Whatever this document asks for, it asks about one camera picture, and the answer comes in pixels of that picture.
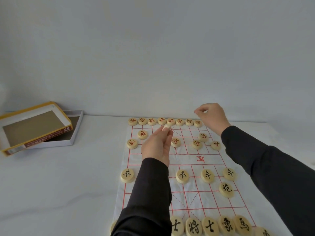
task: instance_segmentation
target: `hand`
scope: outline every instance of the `hand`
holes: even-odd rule
[[[163,162],[167,167],[169,166],[169,149],[171,147],[171,141],[173,131],[168,127],[161,126],[156,130],[145,143],[142,144],[141,153],[142,160],[145,158],[154,158]]]
[[[231,124],[227,120],[223,108],[217,103],[206,103],[194,111],[203,123],[221,136],[222,132]]]

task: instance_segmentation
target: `black long-sleeved shirt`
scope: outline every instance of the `black long-sleeved shirt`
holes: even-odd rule
[[[315,171],[235,126],[226,128],[221,138],[226,153],[250,175],[291,233],[313,235]],[[300,187],[292,191],[292,185]],[[112,235],[171,235],[171,200],[167,166],[144,159]]]

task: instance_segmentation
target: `person's left hand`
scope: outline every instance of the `person's left hand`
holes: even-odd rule
[[[146,140],[141,147],[142,160],[154,158],[169,166],[169,149],[171,147],[173,131],[161,126]]]

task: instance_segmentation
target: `white box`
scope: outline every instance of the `white box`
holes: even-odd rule
[[[35,148],[46,148],[46,147],[62,147],[62,146],[72,146],[74,140],[76,138],[77,132],[79,130],[81,121],[83,119],[83,110],[73,110],[73,111],[63,111],[67,117],[73,121],[73,117],[79,117],[77,122],[72,122],[73,130],[67,133],[64,133],[60,136],[52,138],[48,141],[39,143],[37,145],[31,146],[27,149],[35,149]]]

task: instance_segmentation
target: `red character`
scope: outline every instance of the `red character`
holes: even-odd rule
[[[197,161],[203,161],[204,162],[204,156],[196,156],[196,158],[198,158]]]

